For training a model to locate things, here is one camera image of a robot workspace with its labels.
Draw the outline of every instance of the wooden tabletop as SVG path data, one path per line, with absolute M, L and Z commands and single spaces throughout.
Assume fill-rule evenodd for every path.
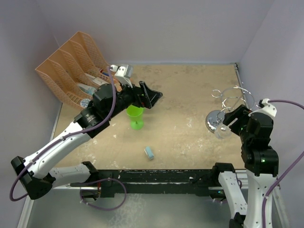
M 126 112 L 121 112 L 58 167 L 90 161 L 97 169 L 210 169 L 216 162 L 244 168 L 239 137 L 219 140 L 205 126 L 207 114 L 221 109 L 212 90 L 238 85 L 233 65 L 136 65 L 133 81 L 144 81 L 163 93 L 154 108 L 145 109 L 144 127 L 133 130 Z M 63 104 L 55 136 L 78 114 Z M 153 160 L 145 154 L 146 146 L 151 147 Z

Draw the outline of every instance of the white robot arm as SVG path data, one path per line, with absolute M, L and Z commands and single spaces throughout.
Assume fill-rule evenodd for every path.
M 245 228 L 262 228 L 262 203 L 269 187 L 276 181 L 278 156 L 268 146 L 276 108 L 269 99 L 260 101 L 260 109 L 251 112 L 244 106 L 226 114 L 224 124 L 239 135 L 242 141 L 242 159 L 248 179 L 248 204 L 238 186 L 234 172 L 219 174 L 218 180 L 224 189 L 231 212 L 229 227 L 238 228 L 238 220 L 244 220 Z M 272 193 L 266 203 L 266 228 L 272 228 Z
M 117 78 L 122 87 L 120 92 L 116 91 L 114 85 L 101 85 L 93 94 L 93 100 L 88 107 L 82 110 L 59 136 L 32 155 L 26 158 L 16 157 L 11 161 L 18 175 L 17 181 L 20 180 L 32 200 L 44 196 L 53 187 L 82 183 L 92 175 L 96 175 L 98 171 L 89 161 L 74 167 L 54 168 L 54 166 L 76 147 L 108 127 L 109 119 L 130 105 L 151 109 L 162 97 L 162 93 L 149 89 L 142 81 L 139 82 L 140 87 L 132 85 L 131 66 L 113 66 L 113 68 L 119 72 Z

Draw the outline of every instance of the white wall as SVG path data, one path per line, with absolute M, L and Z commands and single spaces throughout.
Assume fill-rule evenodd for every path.
M 256 99 L 289 99 L 304 104 L 304 1 L 275 0 L 261 28 L 240 61 L 245 88 Z M 304 110 L 275 104 L 271 145 L 280 157 L 282 173 L 304 150 Z M 282 181 L 282 193 L 293 227 L 304 224 L 304 161 Z
M 0 221 L 17 227 L 24 201 L 9 200 L 16 178 L 10 161 L 50 139 L 59 101 L 35 72 L 58 45 L 33 0 L 2 0 L 0 6 Z M 20 185 L 15 197 L 24 194 Z
M 120 63 L 238 62 L 274 0 L 37 0 L 60 45 L 78 30 Z

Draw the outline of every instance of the black metal frame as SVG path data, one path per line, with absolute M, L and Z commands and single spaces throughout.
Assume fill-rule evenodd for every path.
M 220 187 L 219 173 L 233 171 L 230 163 L 216 163 L 212 169 L 206 170 L 94 170 L 90 162 L 84 164 L 91 171 L 91 178 L 87 182 L 100 179 L 114 178 L 121 181 L 128 193 L 141 194 L 194 194 L 196 196 L 211 196 L 212 198 L 224 198 L 222 190 L 210 190 L 209 187 Z M 83 186 L 81 183 L 73 183 L 72 187 Z M 115 181 L 105 181 L 101 184 L 100 197 L 114 197 L 116 193 L 124 193 L 122 186 Z M 85 198 L 95 198 L 92 194 L 86 194 Z

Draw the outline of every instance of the blue sponge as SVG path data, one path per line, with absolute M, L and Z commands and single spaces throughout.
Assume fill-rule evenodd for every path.
M 144 149 L 144 151 L 146 152 L 150 160 L 154 158 L 154 154 L 152 153 L 152 150 L 149 146 L 147 146 L 146 149 Z

